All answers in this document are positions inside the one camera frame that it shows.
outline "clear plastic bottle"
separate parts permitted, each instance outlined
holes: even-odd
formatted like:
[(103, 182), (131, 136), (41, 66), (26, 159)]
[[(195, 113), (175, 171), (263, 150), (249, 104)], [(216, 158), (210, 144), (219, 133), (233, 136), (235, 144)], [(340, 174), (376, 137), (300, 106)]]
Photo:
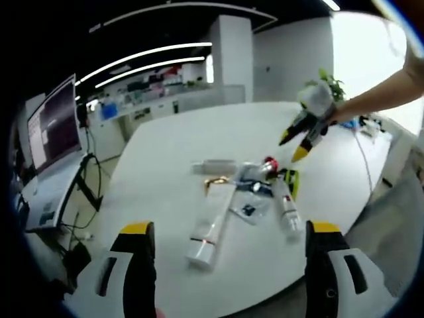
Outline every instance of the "clear plastic bottle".
[(195, 174), (211, 174), (215, 176), (228, 176), (234, 174), (237, 165), (234, 160), (226, 159), (208, 159), (191, 164)]
[(290, 238), (297, 238), (305, 230), (297, 212), (296, 205), (290, 195), (289, 187), (283, 179), (277, 178), (272, 184), (272, 193), (277, 202), (281, 225)]

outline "monitor screen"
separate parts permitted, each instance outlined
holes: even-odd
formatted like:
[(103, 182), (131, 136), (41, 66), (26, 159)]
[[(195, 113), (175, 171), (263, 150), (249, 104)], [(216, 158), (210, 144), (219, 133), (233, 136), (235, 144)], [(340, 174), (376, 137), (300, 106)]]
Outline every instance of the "monitor screen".
[(81, 149), (73, 81), (68, 81), (43, 101), (28, 120), (28, 134), (37, 174)]

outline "human hand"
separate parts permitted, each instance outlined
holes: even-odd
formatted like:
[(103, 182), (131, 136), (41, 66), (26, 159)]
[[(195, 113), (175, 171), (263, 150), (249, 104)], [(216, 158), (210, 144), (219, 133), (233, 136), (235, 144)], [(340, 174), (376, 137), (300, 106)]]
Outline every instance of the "human hand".
[(336, 109), (336, 111), (331, 115), (327, 123), (345, 123), (347, 121), (350, 121), (354, 116), (355, 114), (350, 111), (348, 102), (346, 102), (342, 107)]

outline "white wall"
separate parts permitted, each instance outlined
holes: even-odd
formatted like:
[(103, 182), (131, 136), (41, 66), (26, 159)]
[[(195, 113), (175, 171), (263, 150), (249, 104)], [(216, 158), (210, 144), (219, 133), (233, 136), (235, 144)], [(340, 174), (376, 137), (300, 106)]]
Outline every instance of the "white wall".
[(295, 101), (305, 82), (319, 77), (319, 68), (333, 73), (328, 18), (260, 32), (253, 37), (253, 49), (255, 101)]

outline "white tube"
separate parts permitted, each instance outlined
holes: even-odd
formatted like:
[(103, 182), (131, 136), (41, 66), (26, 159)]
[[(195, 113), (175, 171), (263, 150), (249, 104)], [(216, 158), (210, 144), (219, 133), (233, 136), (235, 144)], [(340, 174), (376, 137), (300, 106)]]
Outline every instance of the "white tube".
[(272, 184), (272, 193), (277, 202), (280, 222), (286, 235), (290, 238), (297, 238), (304, 230), (304, 224), (297, 212), (289, 187), (282, 178), (277, 178)]
[(217, 243), (235, 192), (235, 184), (211, 184), (205, 207), (200, 211), (190, 236), (187, 259), (201, 267), (213, 266)]

